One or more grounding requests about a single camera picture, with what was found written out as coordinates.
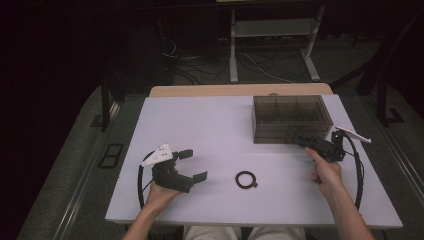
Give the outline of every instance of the person's leg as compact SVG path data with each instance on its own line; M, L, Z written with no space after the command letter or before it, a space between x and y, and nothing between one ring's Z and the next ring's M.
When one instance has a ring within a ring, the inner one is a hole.
M305 240L303 228L289 227L255 227L248 240Z
M239 240L240 227L184 226L184 240Z

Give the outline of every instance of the dark background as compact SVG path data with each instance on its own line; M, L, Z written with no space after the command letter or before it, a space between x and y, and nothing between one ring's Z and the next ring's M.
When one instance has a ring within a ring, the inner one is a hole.
M386 36L400 29L405 15L410 15L401 10L411 8L408 1L355 3L328 7L320 37ZM66 0L0 2L1 135L6 153L1 155L2 239L16 238L81 107L105 75L114 79L111 91L116 99L122 99L128 89L148 91L171 82L163 70L156 28L163 16L102 18L81 6L85 5ZM171 14L163 22L174 39L183 41L184 33L196 32L195 43L210 44L211 36L229 33L228 12L210 14L196 17L192 12L177 19ZM246 16L255 14L261 15L248 12ZM423 42L422 22L423 17L390 62L392 72L384 76L424 116L423 48L411 47Z

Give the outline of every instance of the gray carpet floor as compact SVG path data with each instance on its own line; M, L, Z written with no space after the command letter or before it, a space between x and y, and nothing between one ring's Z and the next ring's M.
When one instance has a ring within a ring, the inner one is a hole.
M352 47L351 42L349 37L317 42L312 59L322 82L331 83L365 63L379 46L379 43L360 43ZM262 48L254 41L240 42L239 83L285 84L282 79L310 82L298 51L302 44L304 42L299 39L286 41L276 51L268 47ZM267 72L274 77L264 75L243 54L254 59L260 66L269 68ZM177 68L190 73L202 84L228 84L226 51L214 61L204 61L193 56L193 60L185 60ZM422 202L399 167L396 153L390 150L386 136L389 133L397 140L417 170L423 169L423 119L395 89L389 88L388 106L396 108L405 122L390 124L389 128L382 127L375 118L375 92L369 96L358 96L354 90L360 77L352 79L334 92L340 95L355 129L372 139L373 143L364 145L364 148L404 224L401 229L387 230L387 237L392 240L422 239ZM173 84L190 85L190 79L187 75L175 75ZM81 109L19 239L119 239L123 236L125 227L108 222L104 217L145 97L146 95L137 93L128 95L124 102L118 104L119 112L112 118L108 130L101 132L100 128L91 127L93 119L101 114L100 90L93 92ZM124 146L118 165L114 169L98 168L97 163L109 144ZM306 230L317 239L338 239L334 228ZM377 239L384 239L381 231L374 231L374 234Z

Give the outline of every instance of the black ring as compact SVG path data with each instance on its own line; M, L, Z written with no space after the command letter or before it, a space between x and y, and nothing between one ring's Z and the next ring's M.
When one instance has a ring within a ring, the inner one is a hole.
M243 174L247 174L247 175L250 175L251 177L252 177L252 183L251 184L249 184L249 185L247 185L247 186L244 186L244 185L241 185L241 183L239 182L239 177L241 176L241 175L243 175ZM253 173L251 173L251 172L249 172L249 171L242 171L242 172L239 172L237 175L236 175L236 183L237 183L237 185L240 187L240 188L242 188L242 189L249 189L249 188L251 188L251 187L257 187L258 186L258 184L256 183L256 177L255 177L255 175L253 174Z

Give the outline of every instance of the white plastic part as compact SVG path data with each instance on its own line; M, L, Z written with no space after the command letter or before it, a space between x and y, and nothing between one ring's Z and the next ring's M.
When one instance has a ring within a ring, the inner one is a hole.
M361 142L371 143L371 139L364 138L361 135L359 135L359 134L357 134L355 132L352 132L352 131L350 131L350 130L348 130L346 128L342 128L342 127L336 126L336 129L343 130L346 133L346 135L348 135L349 137L351 137L353 139L359 140Z
M152 155L150 155L146 160L141 162L141 166L145 167L150 164L160 163L172 159L171 147L168 144L163 144L160 146Z

